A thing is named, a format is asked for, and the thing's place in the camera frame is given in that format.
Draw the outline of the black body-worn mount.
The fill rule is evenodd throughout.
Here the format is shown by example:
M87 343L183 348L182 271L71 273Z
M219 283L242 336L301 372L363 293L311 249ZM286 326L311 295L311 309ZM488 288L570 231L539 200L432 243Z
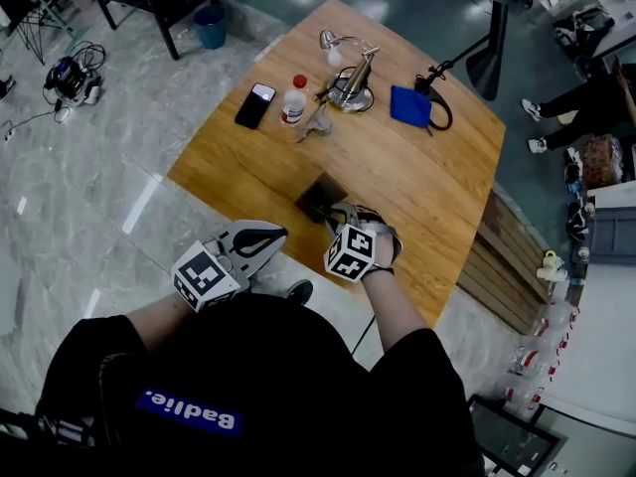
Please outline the black body-worn mount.
M93 447L89 425L0 408L0 439L44 446Z

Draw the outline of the black tripod stand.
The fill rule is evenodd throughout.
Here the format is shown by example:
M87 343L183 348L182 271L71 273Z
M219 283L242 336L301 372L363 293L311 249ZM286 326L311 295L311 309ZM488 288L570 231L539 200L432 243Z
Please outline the black tripod stand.
M62 30L72 38L73 29L46 0L0 0L0 28L8 35L16 33L23 46L37 61L45 64L42 31Z

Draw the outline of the silver desk lamp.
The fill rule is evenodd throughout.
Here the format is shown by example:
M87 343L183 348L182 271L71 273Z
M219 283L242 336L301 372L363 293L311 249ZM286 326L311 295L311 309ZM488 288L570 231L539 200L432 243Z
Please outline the silver desk lamp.
M375 101L373 91L369 88L369 76L372 72L372 61L379 47L355 36L336 36L329 30L320 33L321 50L326 53L327 63L334 70L334 75L326 86L316 93L321 102L331 103L345 113L367 111ZM361 59L356 66L345 67L344 57L339 51L343 43L350 43L361 52Z

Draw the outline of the pair of black shoes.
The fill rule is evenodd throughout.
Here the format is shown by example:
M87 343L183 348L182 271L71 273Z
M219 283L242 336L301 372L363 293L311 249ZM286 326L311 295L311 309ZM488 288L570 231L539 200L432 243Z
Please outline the pair of black shoes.
M572 202L567 206L567 222L565 229L573 241L585 241L589 234L589 227L585 217L585 210L578 202Z

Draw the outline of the black power station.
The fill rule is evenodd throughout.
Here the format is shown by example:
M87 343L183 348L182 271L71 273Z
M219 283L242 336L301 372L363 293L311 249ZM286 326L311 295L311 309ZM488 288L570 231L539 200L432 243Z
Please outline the black power station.
M48 72L45 93L53 92L71 106L96 105L101 94L102 77L71 57L59 59Z

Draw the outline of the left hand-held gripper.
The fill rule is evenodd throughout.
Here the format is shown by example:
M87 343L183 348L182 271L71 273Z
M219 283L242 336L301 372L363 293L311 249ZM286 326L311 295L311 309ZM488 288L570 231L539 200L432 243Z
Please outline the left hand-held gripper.
M174 288L196 312L250 288L250 279L285 243L287 230L258 220L237 220L206 241L195 241L171 268Z

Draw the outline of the cream plastic jug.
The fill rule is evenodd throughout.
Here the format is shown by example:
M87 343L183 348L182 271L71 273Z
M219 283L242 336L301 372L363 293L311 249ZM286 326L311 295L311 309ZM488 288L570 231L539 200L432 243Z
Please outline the cream plastic jug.
M563 282L568 278L568 273L563 268L563 260L550 249L546 251L536 277L548 282Z

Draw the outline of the black framed screen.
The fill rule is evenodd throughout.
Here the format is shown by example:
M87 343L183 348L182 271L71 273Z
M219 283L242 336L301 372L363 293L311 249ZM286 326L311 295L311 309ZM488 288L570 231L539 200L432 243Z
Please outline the black framed screen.
M505 470L513 477L540 477L567 438L539 426L547 408L537 403L529 418L521 418L504 408L502 399L473 395L468 406L475 436L494 471Z

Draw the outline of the metal tongs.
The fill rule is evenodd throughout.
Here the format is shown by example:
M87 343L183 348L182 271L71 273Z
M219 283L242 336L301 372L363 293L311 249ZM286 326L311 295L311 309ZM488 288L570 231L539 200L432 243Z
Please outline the metal tongs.
M302 142L311 133L317 133L322 136L329 136L333 129L333 121L326 113L327 103L322 102L317 109L311 114L304 127L296 139L297 143Z

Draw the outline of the row of clear plastic bottles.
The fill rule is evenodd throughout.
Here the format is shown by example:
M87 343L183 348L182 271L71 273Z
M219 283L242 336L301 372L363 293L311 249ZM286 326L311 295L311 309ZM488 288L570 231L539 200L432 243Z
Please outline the row of clear plastic bottles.
M550 304L540 314L497 385L497 393L509 409L527 414L537 408L560 366L579 315L580 309L567 301Z

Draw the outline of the dark brown square holder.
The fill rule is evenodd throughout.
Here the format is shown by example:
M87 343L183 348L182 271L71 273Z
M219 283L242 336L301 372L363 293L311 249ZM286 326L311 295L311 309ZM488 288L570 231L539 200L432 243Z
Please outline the dark brown square holder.
M314 207L330 208L342 202L348 193L327 173L322 173L296 200L295 206L314 224L323 223L317 218Z

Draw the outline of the person's right hand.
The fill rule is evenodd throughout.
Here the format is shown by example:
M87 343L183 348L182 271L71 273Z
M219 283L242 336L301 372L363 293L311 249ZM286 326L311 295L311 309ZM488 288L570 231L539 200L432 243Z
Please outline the person's right hand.
M375 236L375 261L372 269L389 269L401 253L401 241L393 234L378 232Z

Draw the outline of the black smartphone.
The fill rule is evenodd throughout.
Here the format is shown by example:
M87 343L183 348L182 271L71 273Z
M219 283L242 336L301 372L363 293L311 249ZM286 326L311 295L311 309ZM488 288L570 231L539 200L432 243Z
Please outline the black smartphone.
M235 123L256 130L267 112L276 90L262 83L255 83L235 117Z

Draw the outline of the person's black shoe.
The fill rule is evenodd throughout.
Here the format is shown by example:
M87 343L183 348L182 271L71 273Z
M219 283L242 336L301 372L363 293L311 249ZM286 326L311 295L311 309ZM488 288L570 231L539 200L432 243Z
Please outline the person's black shoe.
M314 287L312 282L307 279L302 279L287 289L285 298L299 305L306 305L310 300L313 291Z

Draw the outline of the wooden slatted bench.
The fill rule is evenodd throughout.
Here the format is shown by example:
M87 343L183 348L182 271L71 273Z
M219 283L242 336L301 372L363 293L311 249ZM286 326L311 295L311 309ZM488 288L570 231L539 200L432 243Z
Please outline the wooden slatted bench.
M554 290L536 276L546 251L510 203L491 191L456 286L527 336Z

